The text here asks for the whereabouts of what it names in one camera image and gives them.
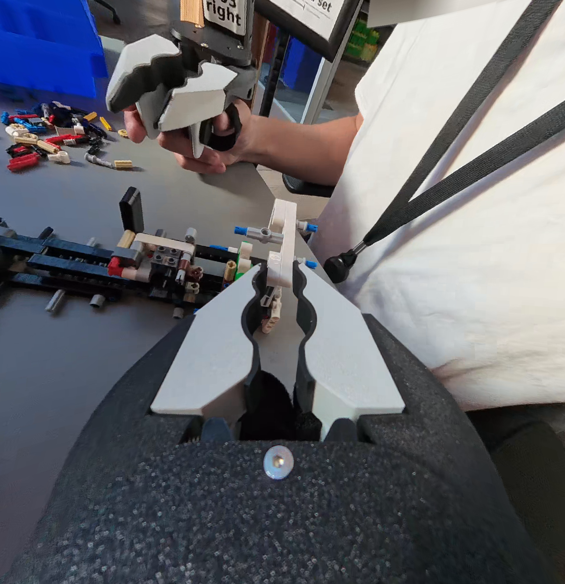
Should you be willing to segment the black office chair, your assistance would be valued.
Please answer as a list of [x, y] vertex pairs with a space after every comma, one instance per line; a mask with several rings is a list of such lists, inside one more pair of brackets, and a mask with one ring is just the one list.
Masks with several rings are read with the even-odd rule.
[[315, 196], [328, 199], [332, 196], [335, 186], [319, 185], [296, 179], [287, 174], [282, 174], [282, 182], [286, 189], [292, 193], [302, 196]]

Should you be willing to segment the person's right hand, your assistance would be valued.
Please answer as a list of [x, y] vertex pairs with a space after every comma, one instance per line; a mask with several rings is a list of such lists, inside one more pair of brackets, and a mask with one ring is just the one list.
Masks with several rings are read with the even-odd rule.
[[[254, 130], [256, 129], [254, 128], [254, 118], [245, 101], [236, 99], [233, 104], [238, 111], [242, 123], [242, 131], [231, 150], [220, 152], [204, 147], [200, 157], [195, 158], [192, 151], [192, 142], [186, 130], [160, 133], [156, 141], [163, 149], [174, 154], [181, 168], [200, 174], [224, 173], [229, 165], [237, 162], [253, 162], [251, 148], [254, 142]], [[136, 105], [125, 108], [123, 113], [125, 129], [129, 138], [135, 143], [141, 143], [147, 137], [147, 131]], [[218, 135], [228, 135], [233, 130], [226, 113], [222, 113], [213, 119], [213, 130]]]

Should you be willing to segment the lego truck chassis model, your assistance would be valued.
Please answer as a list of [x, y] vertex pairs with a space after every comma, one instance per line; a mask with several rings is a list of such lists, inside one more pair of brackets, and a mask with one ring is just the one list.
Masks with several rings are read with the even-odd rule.
[[94, 238], [86, 244], [66, 241], [45, 228], [38, 237], [19, 235], [0, 217], [0, 295], [9, 286], [52, 292], [45, 310], [54, 313], [66, 294], [89, 297], [93, 308], [131, 293], [174, 307], [182, 319], [196, 312], [263, 259], [251, 256], [249, 239], [281, 245], [285, 200], [275, 200], [267, 228], [235, 227], [244, 237], [239, 247], [203, 246], [189, 228], [184, 240], [144, 232], [140, 191], [130, 187], [119, 202], [123, 235], [113, 250]]

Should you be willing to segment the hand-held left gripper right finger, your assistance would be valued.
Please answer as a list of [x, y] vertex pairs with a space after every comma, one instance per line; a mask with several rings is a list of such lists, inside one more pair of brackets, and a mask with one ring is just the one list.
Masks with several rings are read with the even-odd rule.
[[297, 323], [304, 332], [298, 352], [295, 397], [303, 413], [321, 423], [325, 440], [340, 419], [401, 414], [397, 389], [361, 311], [312, 269], [293, 264]]

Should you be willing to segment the pile of small lego pieces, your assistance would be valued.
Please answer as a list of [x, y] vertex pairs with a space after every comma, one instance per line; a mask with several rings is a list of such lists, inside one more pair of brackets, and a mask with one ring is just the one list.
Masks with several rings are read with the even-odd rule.
[[89, 152], [103, 159], [105, 143], [115, 132], [97, 112], [87, 112], [57, 100], [40, 102], [31, 109], [16, 109], [13, 114], [3, 112], [0, 119], [12, 142], [6, 152], [7, 169], [13, 173], [34, 168], [41, 160], [70, 165], [68, 148], [83, 148], [84, 154]]

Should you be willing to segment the wooden post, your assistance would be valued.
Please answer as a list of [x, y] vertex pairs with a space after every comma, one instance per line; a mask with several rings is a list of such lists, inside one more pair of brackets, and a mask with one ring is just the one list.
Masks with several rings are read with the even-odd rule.
[[181, 0], [178, 2], [179, 21], [201, 29], [205, 26], [204, 1]]

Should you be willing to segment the person's white shirt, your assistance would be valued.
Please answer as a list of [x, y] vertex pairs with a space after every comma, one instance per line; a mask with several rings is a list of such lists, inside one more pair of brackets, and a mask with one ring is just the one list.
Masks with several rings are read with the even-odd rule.
[[[399, 24], [310, 247], [359, 243], [530, 1]], [[466, 410], [565, 402], [565, 132], [363, 251], [338, 289]]]

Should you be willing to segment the black badge reel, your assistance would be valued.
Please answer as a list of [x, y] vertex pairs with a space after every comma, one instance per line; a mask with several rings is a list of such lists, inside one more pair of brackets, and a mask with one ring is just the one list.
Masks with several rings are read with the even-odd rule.
[[323, 269], [333, 284], [340, 284], [347, 280], [352, 266], [366, 247], [366, 243], [362, 241], [347, 252], [326, 259]]

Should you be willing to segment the person's right forearm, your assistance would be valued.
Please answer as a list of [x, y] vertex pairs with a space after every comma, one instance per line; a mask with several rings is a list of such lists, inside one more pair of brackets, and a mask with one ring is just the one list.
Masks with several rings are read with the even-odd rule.
[[336, 186], [364, 117], [305, 125], [251, 116], [244, 159], [295, 179]]

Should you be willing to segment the stack of green bins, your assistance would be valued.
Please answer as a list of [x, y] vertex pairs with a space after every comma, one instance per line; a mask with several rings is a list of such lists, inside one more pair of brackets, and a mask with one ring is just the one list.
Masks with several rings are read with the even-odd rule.
[[380, 32], [367, 26], [367, 18], [358, 16], [344, 49], [343, 56], [370, 63], [378, 50]]

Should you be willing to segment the black framed tag sign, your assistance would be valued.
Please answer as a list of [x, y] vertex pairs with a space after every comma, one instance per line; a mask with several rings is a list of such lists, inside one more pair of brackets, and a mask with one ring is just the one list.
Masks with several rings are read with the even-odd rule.
[[257, 13], [333, 62], [361, 1], [255, 1]]

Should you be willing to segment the blue storage bin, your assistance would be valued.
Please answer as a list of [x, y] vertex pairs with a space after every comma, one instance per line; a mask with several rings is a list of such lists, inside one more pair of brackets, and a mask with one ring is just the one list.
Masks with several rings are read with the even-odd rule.
[[322, 56], [291, 37], [281, 69], [285, 88], [309, 95], [321, 64]]

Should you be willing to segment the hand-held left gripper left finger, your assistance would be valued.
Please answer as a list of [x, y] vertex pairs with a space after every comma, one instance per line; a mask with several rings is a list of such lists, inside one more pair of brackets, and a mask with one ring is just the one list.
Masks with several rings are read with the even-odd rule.
[[156, 414], [222, 418], [235, 426], [258, 403], [264, 263], [221, 292], [190, 326], [150, 409]]

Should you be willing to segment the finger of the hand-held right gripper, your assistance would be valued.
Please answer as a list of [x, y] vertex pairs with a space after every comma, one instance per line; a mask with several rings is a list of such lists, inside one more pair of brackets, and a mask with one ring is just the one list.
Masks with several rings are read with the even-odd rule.
[[160, 133], [158, 121], [172, 89], [183, 85], [181, 50], [152, 34], [126, 45], [118, 58], [105, 102], [111, 113], [135, 105], [150, 139]]
[[193, 126], [220, 115], [225, 110], [225, 88], [237, 72], [212, 62], [199, 65], [198, 76], [189, 77], [181, 87], [172, 89], [157, 127], [168, 132]]

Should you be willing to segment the person's dark pants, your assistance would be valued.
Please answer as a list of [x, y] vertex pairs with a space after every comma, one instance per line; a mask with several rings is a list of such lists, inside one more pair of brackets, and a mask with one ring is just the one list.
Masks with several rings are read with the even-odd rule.
[[555, 580], [565, 583], [565, 404], [467, 413]]

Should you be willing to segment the blue plastic bin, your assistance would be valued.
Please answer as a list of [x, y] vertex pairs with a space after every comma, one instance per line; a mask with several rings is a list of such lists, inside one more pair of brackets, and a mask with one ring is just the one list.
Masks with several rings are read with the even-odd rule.
[[87, 1], [0, 1], [0, 84], [94, 98], [107, 76]]

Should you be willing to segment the grey metal sign stand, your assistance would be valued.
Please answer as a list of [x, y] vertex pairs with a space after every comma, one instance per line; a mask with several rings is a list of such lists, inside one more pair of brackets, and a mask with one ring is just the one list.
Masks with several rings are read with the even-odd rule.
[[315, 124], [358, 111], [354, 90], [360, 80], [360, 69], [351, 62], [329, 62], [322, 59], [301, 117], [302, 124]]

